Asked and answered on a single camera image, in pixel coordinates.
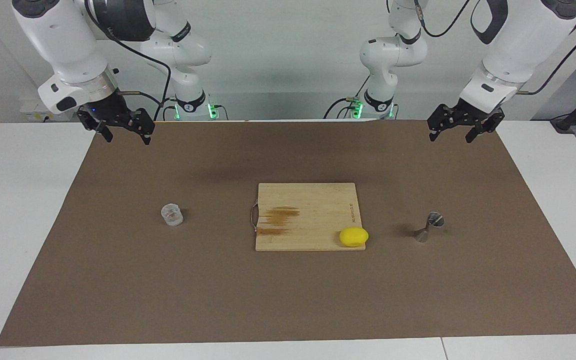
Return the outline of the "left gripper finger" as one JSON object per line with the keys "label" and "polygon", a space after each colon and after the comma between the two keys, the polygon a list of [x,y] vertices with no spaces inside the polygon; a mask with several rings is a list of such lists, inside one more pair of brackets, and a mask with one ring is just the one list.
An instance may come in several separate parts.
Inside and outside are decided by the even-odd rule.
{"label": "left gripper finger", "polygon": [[472,143],[483,133],[493,133],[498,125],[505,119],[504,112],[494,112],[486,120],[477,122],[465,136],[466,143]]}
{"label": "left gripper finger", "polygon": [[436,141],[441,132],[460,126],[460,115],[457,107],[448,107],[446,104],[440,104],[427,119],[429,128],[429,139],[431,142]]}

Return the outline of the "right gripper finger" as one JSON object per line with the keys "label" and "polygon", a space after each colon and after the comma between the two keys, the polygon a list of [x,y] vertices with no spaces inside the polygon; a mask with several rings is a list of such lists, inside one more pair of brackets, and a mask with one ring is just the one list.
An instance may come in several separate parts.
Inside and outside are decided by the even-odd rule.
{"label": "right gripper finger", "polygon": [[139,135],[146,146],[151,143],[151,137],[155,127],[153,119],[144,108],[128,111],[125,114],[124,128],[129,132]]}
{"label": "right gripper finger", "polygon": [[84,126],[84,129],[89,132],[95,132],[99,134],[106,142],[110,143],[114,139],[114,135],[108,129],[106,122],[101,120],[96,120],[89,112],[84,109],[77,110],[77,118]]}

